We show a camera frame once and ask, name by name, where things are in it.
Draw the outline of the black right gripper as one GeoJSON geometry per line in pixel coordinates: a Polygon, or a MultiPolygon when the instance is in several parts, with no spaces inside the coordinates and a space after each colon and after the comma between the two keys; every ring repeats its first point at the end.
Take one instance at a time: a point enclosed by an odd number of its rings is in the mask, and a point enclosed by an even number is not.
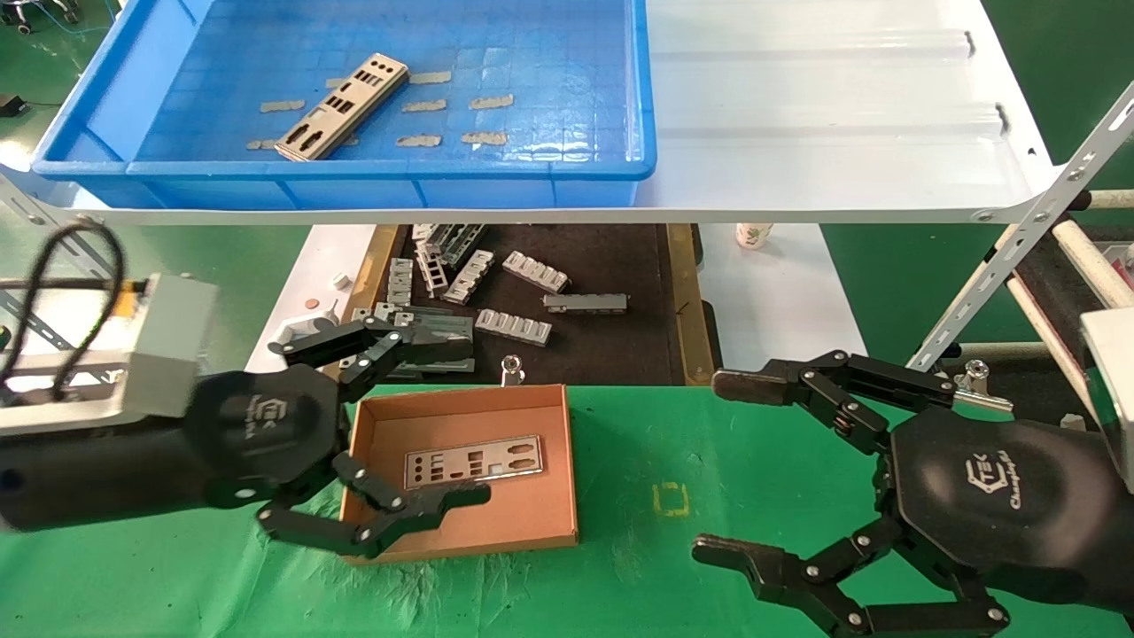
{"type": "Polygon", "coordinates": [[[699,534],[693,560],[741,573],[758,601],[797,610],[827,637],[995,637],[1010,614],[985,586],[1038,603],[1111,604],[1112,462],[1101,433],[974,420],[943,409],[951,381],[843,350],[714,371],[711,388],[729,402],[797,405],[863,454],[890,450],[900,517],[936,561],[953,563],[933,561],[894,518],[811,558],[699,534]],[[890,435],[866,400],[920,414],[890,435]],[[892,552],[953,601],[863,605],[843,592],[892,552]]]}

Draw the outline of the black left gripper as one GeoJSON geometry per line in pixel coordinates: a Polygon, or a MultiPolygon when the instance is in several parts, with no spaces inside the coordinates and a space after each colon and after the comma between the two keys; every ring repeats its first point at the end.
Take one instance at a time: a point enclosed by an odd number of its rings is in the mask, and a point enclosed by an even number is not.
{"type": "Polygon", "coordinates": [[[482,482],[404,494],[344,452],[341,405],[357,402],[404,363],[428,366],[473,354],[469,338],[393,327],[369,316],[284,344],[288,369],[200,378],[181,425],[203,467],[204,504],[235,509],[272,501],[259,511],[260,529],[271,541],[353,558],[376,558],[405,534],[440,528],[452,509],[486,504],[493,490],[482,482]],[[315,371],[348,358],[352,366],[336,383],[315,371]],[[376,514],[352,524],[287,507],[336,479],[376,514]]]}

